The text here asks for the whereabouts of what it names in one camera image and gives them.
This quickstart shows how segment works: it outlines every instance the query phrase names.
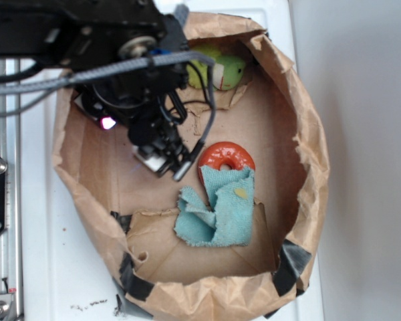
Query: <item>cardboard bottom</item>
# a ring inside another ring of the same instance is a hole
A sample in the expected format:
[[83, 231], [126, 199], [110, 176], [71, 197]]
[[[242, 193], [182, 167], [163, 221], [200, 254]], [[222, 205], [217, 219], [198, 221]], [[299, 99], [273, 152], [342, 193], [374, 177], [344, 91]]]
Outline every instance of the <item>cardboard bottom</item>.
[[[208, 146], [218, 141], [236, 142], [255, 161], [255, 196], [261, 203], [255, 206], [250, 245], [197, 248], [186, 245], [175, 235], [173, 227], [178, 215], [175, 205], [180, 185], [194, 187], [207, 199], [197, 177], [197, 166], [191, 168], [180, 184], [168, 178], [154, 183], [157, 188], [150, 186], [146, 197], [136, 200], [136, 204], [126, 201], [133, 200], [133, 192], [122, 190], [120, 185], [119, 210], [134, 213], [128, 247], [141, 278], [189, 284], [209, 276], [255, 276], [277, 269], [279, 249], [297, 217], [297, 194], [305, 180], [305, 171], [293, 141], [295, 114], [261, 68], [252, 68], [251, 72], [253, 81], [245, 95], [232, 109], [218, 111], [208, 139]], [[208, 116], [208, 112], [199, 119], [191, 115], [184, 123], [180, 132], [188, 144], [194, 144], [198, 138], [194, 134], [195, 124], [206, 123]], [[128, 177], [128, 184], [137, 177]], [[133, 186], [143, 191], [142, 182], [138, 179], [136, 182]], [[144, 209], [134, 211], [136, 205]]]

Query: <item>black tape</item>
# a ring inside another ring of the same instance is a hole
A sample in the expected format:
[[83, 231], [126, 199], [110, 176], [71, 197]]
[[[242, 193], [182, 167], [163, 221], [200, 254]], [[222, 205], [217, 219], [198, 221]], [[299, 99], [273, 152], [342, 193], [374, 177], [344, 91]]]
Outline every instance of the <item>black tape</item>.
[[118, 212], [111, 211], [110, 215], [120, 224], [125, 234], [129, 231], [129, 225], [131, 224], [132, 215], [121, 216]]
[[268, 314], [265, 314], [264, 315], [264, 317], [266, 318], [266, 319], [270, 319], [276, 312], [278, 312], [279, 311], [279, 309], [278, 310], [275, 310], [275, 311], [273, 311], [273, 312], [270, 312], [270, 313], [268, 313]]
[[273, 283], [279, 296], [283, 296], [293, 288], [312, 258], [312, 254], [286, 239], [279, 252], [279, 258], [281, 263], [273, 275]]
[[134, 274], [132, 267], [132, 260], [129, 254], [126, 254], [120, 267], [120, 281], [122, 282], [123, 289], [129, 293], [130, 296], [140, 301], [146, 301], [154, 288], [154, 284], [143, 280]]

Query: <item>blue cloth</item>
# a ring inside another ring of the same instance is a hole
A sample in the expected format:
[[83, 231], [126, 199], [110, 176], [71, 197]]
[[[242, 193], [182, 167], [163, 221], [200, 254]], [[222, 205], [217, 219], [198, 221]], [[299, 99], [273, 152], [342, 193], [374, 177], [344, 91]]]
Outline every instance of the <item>blue cloth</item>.
[[211, 208], [191, 187], [180, 191], [175, 228], [191, 246], [248, 245], [254, 208], [254, 170], [218, 171], [200, 168]]

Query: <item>paper bag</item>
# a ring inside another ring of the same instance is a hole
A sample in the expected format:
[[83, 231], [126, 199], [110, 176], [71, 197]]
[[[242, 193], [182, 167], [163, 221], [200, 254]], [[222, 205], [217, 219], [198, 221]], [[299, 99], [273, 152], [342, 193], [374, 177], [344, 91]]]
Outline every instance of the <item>paper bag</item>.
[[[212, 43], [247, 62], [207, 146], [232, 141], [256, 163], [253, 240], [248, 247], [193, 248], [172, 230], [181, 187], [207, 200], [193, 166], [179, 183], [158, 179], [132, 154], [127, 128], [102, 131], [58, 95], [53, 163], [80, 218], [127, 299], [157, 320], [250, 320], [274, 312], [309, 285], [327, 201], [323, 126], [293, 62], [250, 19], [191, 13], [190, 46]], [[197, 97], [188, 88], [180, 93]], [[193, 105], [180, 127], [192, 148], [209, 111]], [[110, 212], [132, 215], [126, 235]]]

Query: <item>orange donut toy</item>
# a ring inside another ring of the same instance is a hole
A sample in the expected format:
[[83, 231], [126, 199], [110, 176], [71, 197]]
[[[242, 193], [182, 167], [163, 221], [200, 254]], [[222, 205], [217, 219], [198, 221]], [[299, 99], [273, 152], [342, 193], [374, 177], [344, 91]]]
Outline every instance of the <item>orange donut toy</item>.
[[213, 169], [220, 170], [223, 165], [238, 171], [248, 166], [255, 170], [255, 164], [250, 154], [234, 142], [218, 142], [209, 146], [200, 156], [198, 162], [198, 173], [200, 181], [203, 183], [201, 167], [210, 166]]

